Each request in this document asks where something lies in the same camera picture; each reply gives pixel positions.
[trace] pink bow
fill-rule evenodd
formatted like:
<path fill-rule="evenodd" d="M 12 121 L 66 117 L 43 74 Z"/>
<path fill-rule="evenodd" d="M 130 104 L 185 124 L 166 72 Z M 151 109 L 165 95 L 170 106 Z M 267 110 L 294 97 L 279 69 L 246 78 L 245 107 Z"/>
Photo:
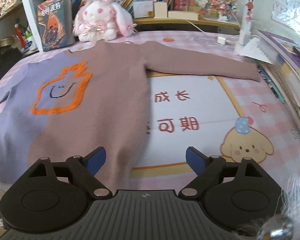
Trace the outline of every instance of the pink bow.
<path fill-rule="evenodd" d="M 90 32 L 101 32 L 102 34 L 104 34 L 105 31 L 106 31 L 106 22 L 98 21 L 98 22 L 95 22 L 94 24 L 87 23 L 82 34 L 87 35 Z"/>

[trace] orange outline design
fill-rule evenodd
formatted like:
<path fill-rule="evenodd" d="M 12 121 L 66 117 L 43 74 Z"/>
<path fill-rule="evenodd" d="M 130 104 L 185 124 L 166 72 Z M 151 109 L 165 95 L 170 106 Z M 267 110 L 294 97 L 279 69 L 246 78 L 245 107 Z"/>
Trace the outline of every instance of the orange outline design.
<path fill-rule="evenodd" d="M 83 73 L 88 68 L 88 67 L 85 67 L 86 63 L 87 63 L 87 61 L 78 63 L 78 64 L 73 64 L 71 67 L 65 67 L 62 69 L 62 72 L 58 78 L 50 80 L 50 81 L 46 82 L 45 84 L 43 84 L 42 87 L 39 88 L 37 99 L 30 109 L 31 113 L 32 114 L 60 114 L 60 113 L 64 113 L 64 112 L 68 112 L 73 109 L 76 109 L 80 105 L 83 95 L 84 95 L 84 91 L 86 90 L 88 82 L 89 82 L 90 78 L 92 77 L 91 72 Z M 69 106 L 65 106 L 65 107 L 57 107 L 57 108 L 51 108 L 51 109 L 43 109 L 43 108 L 37 109 L 36 105 L 38 104 L 38 102 L 41 99 L 42 90 L 49 84 L 59 81 L 61 79 L 64 79 L 65 75 L 70 71 L 76 72 L 73 77 L 85 77 L 81 81 L 81 83 L 78 87 L 78 90 L 75 94 L 75 98 L 74 98 L 74 101 L 72 102 L 72 104 Z"/>

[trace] small white card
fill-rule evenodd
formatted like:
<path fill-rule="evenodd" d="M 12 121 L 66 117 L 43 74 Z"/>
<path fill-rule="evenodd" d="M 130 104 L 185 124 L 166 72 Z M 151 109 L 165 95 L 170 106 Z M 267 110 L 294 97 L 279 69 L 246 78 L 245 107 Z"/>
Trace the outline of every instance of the small white card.
<path fill-rule="evenodd" d="M 133 15 L 134 18 L 153 17 L 153 1 L 135 1 L 133 2 Z"/>

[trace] cartoon dog face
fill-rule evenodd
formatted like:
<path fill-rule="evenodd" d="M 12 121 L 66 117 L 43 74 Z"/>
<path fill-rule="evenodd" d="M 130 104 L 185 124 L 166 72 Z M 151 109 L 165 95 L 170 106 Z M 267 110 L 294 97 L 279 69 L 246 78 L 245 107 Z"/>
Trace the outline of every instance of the cartoon dog face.
<path fill-rule="evenodd" d="M 266 136 L 250 127 L 248 134 L 238 133 L 232 128 L 226 135 L 220 151 L 228 162 L 241 162 L 244 157 L 251 157 L 257 163 L 272 155 L 274 148 Z"/>

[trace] pink bunny ear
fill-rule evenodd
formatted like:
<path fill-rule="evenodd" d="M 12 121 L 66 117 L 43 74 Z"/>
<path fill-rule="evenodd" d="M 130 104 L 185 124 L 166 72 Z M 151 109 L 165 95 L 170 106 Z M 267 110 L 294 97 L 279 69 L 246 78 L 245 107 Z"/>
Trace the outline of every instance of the pink bunny ear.
<path fill-rule="evenodd" d="M 133 34 L 133 20 L 131 14 L 123 9 L 117 2 L 112 3 L 112 7 L 116 12 L 116 21 L 120 33 L 129 37 Z"/>

